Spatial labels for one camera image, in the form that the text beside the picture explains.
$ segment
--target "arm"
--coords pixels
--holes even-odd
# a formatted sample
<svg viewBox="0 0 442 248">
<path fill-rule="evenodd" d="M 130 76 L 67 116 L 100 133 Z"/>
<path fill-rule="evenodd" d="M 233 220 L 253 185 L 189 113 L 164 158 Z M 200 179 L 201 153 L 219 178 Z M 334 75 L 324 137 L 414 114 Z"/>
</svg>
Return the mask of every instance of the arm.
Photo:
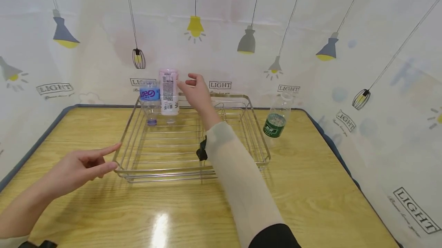
<svg viewBox="0 0 442 248">
<path fill-rule="evenodd" d="M 178 86 L 203 120 L 207 157 L 226 193 L 241 247 L 300 247 L 284 224 L 253 158 L 213 108 L 203 77 L 192 73 L 189 77 L 195 80 Z"/>
<path fill-rule="evenodd" d="M 0 214 L 0 247 L 16 248 L 26 242 L 50 202 L 116 169 L 117 163 L 105 163 L 103 156 L 114 152 L 120 145 L 71 152 L 17 196 Z"/>
</svg>

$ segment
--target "beige sleeve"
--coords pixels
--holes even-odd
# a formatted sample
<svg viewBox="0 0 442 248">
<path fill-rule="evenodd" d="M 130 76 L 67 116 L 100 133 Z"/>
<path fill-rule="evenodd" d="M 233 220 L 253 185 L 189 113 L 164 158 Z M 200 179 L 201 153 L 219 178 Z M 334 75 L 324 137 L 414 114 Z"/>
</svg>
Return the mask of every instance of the beige sleeve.
<svg viewBox="0 0 442 248">
<path fill-rule="evenodd" d="M 229 201 L 241 247 L 263 229 L 284 224 L 261 172 L 226 122 L 207 131 L 206 152 Z"/>
<path fill-rule="evenodd" d="M 11 237 L 8 239 L 0 239 L 1 248 L 18 248 L 21 244 L 28 240 L 29 236 Z"/>
</svg>

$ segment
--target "wire dish rack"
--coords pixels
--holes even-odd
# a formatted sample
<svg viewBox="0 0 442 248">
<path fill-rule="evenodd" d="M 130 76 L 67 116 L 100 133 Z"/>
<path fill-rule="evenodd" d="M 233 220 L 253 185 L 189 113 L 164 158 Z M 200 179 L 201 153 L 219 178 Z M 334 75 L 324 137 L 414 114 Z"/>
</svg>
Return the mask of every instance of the wire dish rack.
<svg viewBox="0 0 442 248">
<path fill-rule="evenodd" d="M 200 161 L 196 151 L 206 131 L 197 111 L 179 94 L 180 113 L 168 124 L 158 115 L 156 126 L 147 126 L 140 99 L 132 110 L 113 161 L 116 173 L 130 183 L 216 178 L 210 161 Z M 260 170 L 270 152 L 249 97 L 242 94 L 211 94 L 221 118 L 232 126 Z"/>
</svg>

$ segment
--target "hand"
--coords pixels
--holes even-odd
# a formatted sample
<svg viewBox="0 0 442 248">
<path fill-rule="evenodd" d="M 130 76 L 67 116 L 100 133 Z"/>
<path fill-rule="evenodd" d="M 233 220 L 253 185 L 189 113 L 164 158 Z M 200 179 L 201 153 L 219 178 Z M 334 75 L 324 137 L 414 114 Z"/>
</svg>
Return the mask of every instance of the hand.
<svg viewBox="0 0 442 248">
<path fill-rule="evenodd" d="M 186 80 L 185 83 L 178 81 L 178 88 L 183 91 L 189 104 L 200 114 L 212 111 L 212 99 L 203 76 L 197 73 L 189 73 L 189 77 L 194 80 Z"/>
<path fill-rule="evenodd" d="M 198 111 L 203 120 L 204 128 L 209 131 L 215 124 L 221 122 L 221 118 L 212 105 L 209 89 L 201 74 L 189 73 L 194 80 L 186 82 L 178 81 L 178 87 L 186 96 L 187 102 Z"/>
<path fill-rule="evenodd" d="M 121 143 L 117 143 L 103 149 L 70 152 L 36 184 L 44 189 L 50 199 L 71 193 L 88 181 L 103 178 L 106 173 L 115 170 L 118 164 L 106 163 L 103 156 L 116 151 L 120 146 Z"/>
</svg>

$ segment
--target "barcode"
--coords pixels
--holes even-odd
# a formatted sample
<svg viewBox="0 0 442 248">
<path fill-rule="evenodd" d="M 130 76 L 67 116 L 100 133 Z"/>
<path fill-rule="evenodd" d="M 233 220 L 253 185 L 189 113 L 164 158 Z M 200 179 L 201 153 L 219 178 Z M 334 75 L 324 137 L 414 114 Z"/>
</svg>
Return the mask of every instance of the barcode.
<svg viewBox="0 0 442 248">
<path fill-rule="evenodd" d="M 164 100 L 173 100 L 173 80 L 170 80 L 170 78 L 166 80 L 165 76 L 163 76 L 163 96 Z"/>
</svg>

